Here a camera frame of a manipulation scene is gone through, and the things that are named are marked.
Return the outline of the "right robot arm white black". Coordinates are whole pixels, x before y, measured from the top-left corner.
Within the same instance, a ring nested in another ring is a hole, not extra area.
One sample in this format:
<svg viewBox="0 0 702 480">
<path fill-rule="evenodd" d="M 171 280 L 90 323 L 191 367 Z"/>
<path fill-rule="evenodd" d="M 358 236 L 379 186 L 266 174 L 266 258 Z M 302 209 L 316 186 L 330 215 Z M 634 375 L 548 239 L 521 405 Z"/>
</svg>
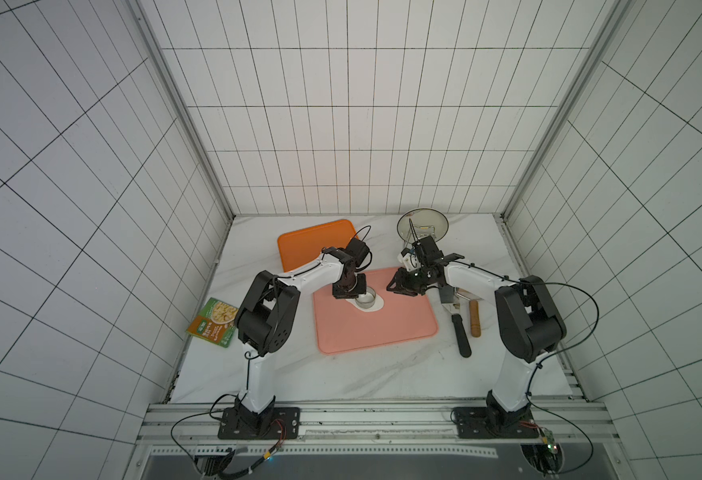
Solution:
<svg viewBox="0 0 702 480">
<path fill-rule="evenodd" d="M 398 255 L 402 266 L 387 285 L 389 292 L 422 296 L 462 289 L 495 307 L 500 339 L 506 349 L 501 370 L 486 397 L 487 423 L 500 430 L 530 412 L 534 377 L 566 336 L 563 319 L 546 283 L 536 276 L 512 280 L 464 260 L 445 255 L 431 236 L 414 241 Z"/>
</svg>

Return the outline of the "pink plastic tray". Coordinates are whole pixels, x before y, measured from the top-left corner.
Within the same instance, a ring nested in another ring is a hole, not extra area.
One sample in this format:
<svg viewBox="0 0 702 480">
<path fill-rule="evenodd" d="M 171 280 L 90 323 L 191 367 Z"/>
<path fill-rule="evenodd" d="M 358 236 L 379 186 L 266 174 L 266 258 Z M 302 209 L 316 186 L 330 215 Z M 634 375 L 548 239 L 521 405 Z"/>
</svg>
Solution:
<svg viewBox="0 0 702 480">
<path fill-rule="evenodd" d="M 386 290 L 395 267 L 366 273 L 367 286 L 383 298 L 384 307 L 363 312 L 351 300 L 333 297 L 329 286 L 313 294 L 319 350 L 336 355 L 362 349 L 419 340 L 438 332 L 434 310 L 425 296 L 409 297 Z"/>
</svg>

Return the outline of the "wooden rolling pin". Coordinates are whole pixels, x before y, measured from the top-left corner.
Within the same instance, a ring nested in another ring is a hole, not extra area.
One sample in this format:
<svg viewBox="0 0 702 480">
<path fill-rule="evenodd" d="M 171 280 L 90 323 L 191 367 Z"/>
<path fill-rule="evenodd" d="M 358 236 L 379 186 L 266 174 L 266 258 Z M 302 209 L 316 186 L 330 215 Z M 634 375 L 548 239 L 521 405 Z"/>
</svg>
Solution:
<svg viewBox="0 0 702 480">
<path fill-rule="evenodd" d="M 464 289 L 458 289 L 457 296 L 461 299 L 468 301 L 471 336 L 474 338 L 479 338 L 482 335 L 482 326 L 479 311 L 479 297 Z"/>
</svg>

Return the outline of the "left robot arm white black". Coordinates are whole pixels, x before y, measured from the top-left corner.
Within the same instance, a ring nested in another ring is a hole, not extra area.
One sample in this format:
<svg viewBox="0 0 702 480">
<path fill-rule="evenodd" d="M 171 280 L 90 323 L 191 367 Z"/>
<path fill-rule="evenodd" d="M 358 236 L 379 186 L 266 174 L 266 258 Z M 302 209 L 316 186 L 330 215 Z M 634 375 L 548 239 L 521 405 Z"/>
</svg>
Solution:
<svg viewBox="0 0 702 480">
<path fill-rule="evenodd" d="M 352 237 L 346 246 L 326 247 L 297 269 L 256 275 L 234 319 L 247 361 L 245 383 L 235 400 L 240 418 L 254 426 L 270 422 L 276 399 L 270 356 L 289 339 L 301 297 L 326 286 L 337 300 L 366 295 L 364 270 L 370 256 L 367 244 Z"/>
</svg>

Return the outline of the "white dough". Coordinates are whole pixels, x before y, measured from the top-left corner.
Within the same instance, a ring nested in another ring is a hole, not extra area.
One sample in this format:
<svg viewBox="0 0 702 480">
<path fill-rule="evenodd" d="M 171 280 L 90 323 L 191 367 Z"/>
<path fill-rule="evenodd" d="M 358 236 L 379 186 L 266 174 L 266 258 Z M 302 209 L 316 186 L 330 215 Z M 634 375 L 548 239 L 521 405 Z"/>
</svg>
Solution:
<svg viewBox="0 0 702 480">
<path fill-rule="evenodd" d="M 357 309 L 363 312 L 376 312 L 381 310 L 385 305 L 382 297 L 373 295 L 372 293 L 360 295 L 359 297 L 351 300 L 351 303 Z"/>
</svg>

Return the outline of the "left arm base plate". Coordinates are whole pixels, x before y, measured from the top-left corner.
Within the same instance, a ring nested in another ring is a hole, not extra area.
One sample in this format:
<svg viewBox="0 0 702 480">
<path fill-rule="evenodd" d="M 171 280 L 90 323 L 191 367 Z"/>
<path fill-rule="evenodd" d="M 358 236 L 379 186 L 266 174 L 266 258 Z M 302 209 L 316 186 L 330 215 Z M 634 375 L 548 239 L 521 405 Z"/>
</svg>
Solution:
<svg viewBox="0 0 702 480">
<path fill-rule="evenodd" d="M 244 407 L 223 412 L 217 437 L 220 440 L 293 440 L 298 437 L 301 409 L 268 407 L 255 414 Z"/>
</svg>

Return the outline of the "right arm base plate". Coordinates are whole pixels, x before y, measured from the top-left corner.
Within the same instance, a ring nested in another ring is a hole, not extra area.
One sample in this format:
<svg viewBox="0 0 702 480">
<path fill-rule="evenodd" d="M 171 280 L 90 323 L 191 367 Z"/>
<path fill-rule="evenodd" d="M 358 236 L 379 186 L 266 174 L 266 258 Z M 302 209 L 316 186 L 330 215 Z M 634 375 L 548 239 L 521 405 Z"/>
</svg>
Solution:
<svg viewBox="0 0 702 480">
<path fill-rule="evenodd" d="M 539 430 L 532 426 L 533 418 L 527 407 L 515 412 L 494 407 L 455 407 L 450 419 L 460 439 L 531 440 L 539 437 Z"/>
</svg>

